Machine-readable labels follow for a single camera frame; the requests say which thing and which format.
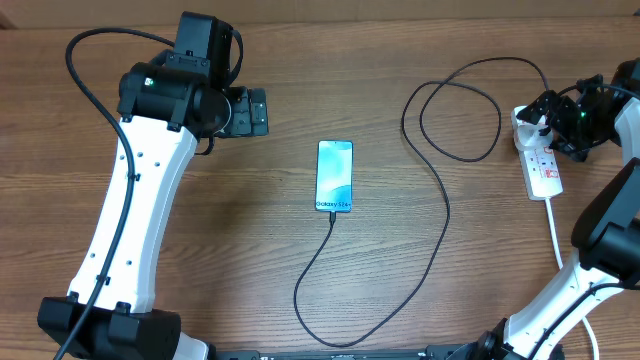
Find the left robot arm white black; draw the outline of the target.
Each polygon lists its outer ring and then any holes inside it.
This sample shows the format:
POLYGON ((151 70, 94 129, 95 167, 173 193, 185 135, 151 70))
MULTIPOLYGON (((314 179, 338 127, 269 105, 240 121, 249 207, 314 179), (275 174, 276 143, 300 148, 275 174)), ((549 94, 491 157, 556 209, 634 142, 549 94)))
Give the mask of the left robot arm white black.
POLYGON ((215 347, 186 335, 177 313, 154 306, 159 252, 172 203, 199 143, 264 136, 266 94, 236 84, 240 33, 186 12, 174 40, 119 83, 108 122, 116 159, 87 254, 62 297, 42 300, 37 322, 79 359, 212 359, 215 347))

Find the white power extension strip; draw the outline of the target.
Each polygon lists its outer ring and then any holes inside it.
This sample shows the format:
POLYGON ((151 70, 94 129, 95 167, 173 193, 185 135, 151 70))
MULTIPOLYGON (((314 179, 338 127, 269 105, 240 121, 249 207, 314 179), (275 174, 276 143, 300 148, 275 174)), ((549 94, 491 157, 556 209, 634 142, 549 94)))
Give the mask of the white power extension strip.
MULTIPOLYGON (((522 125, 521 122, 517 122, 515 114, 523 107, 516 107, 511 112, 513 133, 517 125, 522 125)), ((531 151, 519 151, 518 149, 517 151, 525 188, 530 200, 543 201, 563 192, 555 154, 549 146, 531 151)))

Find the blue Samsung Galaxy smartphone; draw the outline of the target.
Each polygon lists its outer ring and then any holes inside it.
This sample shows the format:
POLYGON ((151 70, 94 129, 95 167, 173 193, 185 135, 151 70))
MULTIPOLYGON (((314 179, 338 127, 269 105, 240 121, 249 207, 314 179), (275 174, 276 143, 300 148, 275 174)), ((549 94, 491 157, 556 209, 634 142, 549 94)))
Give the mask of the blue Samsung Galaxy smartphone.
POLYGON ((351 141, 318 143, 315 209, 348 213, 353 202, 353 156, 351 141))

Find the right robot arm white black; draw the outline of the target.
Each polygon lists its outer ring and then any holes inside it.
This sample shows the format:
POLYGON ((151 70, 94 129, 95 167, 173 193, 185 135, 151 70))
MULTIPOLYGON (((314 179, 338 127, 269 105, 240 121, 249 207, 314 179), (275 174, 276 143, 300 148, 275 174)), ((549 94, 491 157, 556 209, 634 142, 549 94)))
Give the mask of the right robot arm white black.
POLYGON ((583 162, 611 141, 623 167, 576 221, 574 251, 547 286, 454 359, 558 359, 559 341, 590 311, 639 288, 639 62, 621 63, 609 83, 595 75, 572 88, 577 99, 547 90, 512 112, 521 156, 559 152, 583 162))

